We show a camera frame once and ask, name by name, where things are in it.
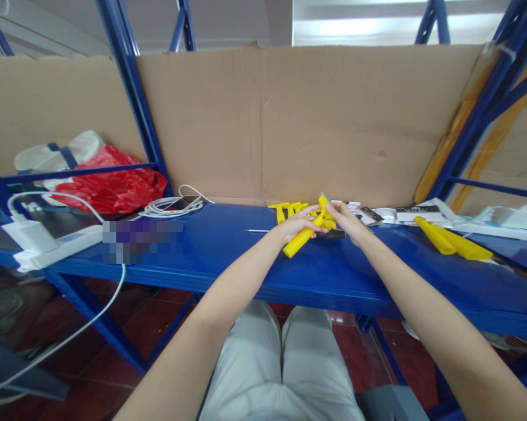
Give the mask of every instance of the left hand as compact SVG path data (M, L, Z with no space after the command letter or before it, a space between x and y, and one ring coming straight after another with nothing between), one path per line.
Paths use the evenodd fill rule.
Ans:
M304 228L311 228L316 232L326 233L329 230L324 227L319 227L312 221L316 218L315 216L308 216L310 212L319 211L320 205L310 206L304 210L301 210L298 213L295 213L285 222L280 225L277 225L271 230L271 232L277 233L280 235L284 244L289 243L301 230ZM312 234L310 238L315 238L316 234Z

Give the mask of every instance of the yellow plastic piece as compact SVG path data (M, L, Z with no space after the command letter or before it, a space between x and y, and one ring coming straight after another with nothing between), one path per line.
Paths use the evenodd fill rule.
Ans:
M290 218L292 215L294 215L294 207L300 205L300 202L291 203L286 206L287 208L287 218Z
M308 207L307 203L301 203L300 205L294 207L294 212L298 213L306 207Z
M456 235L440 226L431 227L443 236L458 252L459 255L468 260L486 260L493 257L493 253L478 246L469 239Z
M326 205L329 204L328 198L322 193L320 195L320 198L318 199L318 202L320 203L320 214L314 219L314 224L318 226L323 225L323 221L326 215L328 215L328 211L326 211ZM283 247L283 252L289 257L293 257L298 250L302 248L303 245L306 244L306 242L310 239L310 237L314 234L314 230L311 228L305 228L302 231L300 231L296 237L292 239L290 243L288 243L285 247Z
M323 226L326 227L327 229L337 229L337 224L331 219L324 220Z
M419 225L423 232L427 235L431 243L439 250L442 254L454 254L456 253L456 248L449 243L449 241L444 238L437 230L435 230L435 225L431 225L424 218L415 218L414 221Z
M310 215L310 216L318 216L318 213L317 213L315 210L313 210L313 211L310 212L308 215Z
M279 225L282 222L285 222L285 213L283 212L283 208L288 206L289 203L278 203L276 205L269 205L268 208L270 209L276 209L277 210L277 225Z

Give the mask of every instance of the power strip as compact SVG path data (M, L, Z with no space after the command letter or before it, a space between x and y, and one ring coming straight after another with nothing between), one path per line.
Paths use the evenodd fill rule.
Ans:
M13 257L20 265L18 271L25 273L31 270L43 269L74 253L94 246L100 243L102 238L103 227L101 225L92 225L56 239L55 241L58 244L56 249L45 252L23 250L14 254Z

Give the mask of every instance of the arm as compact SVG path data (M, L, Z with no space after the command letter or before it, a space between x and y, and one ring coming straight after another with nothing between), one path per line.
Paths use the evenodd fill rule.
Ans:
M305 227L327 232L308 217L318 209L319 205L311 206L272 229L216 279L116 421L195 419L224 340L261 287L277 254Z
M360 247L445 375L468 420L526 420L527 389L478 330L345 204L328 212Z

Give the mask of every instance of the white pants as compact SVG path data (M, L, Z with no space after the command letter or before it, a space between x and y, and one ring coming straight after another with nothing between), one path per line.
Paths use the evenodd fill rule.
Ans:
M252 301L240 315L200 420L246 419L364 421L327 311L295 307L282 340L267 303Z

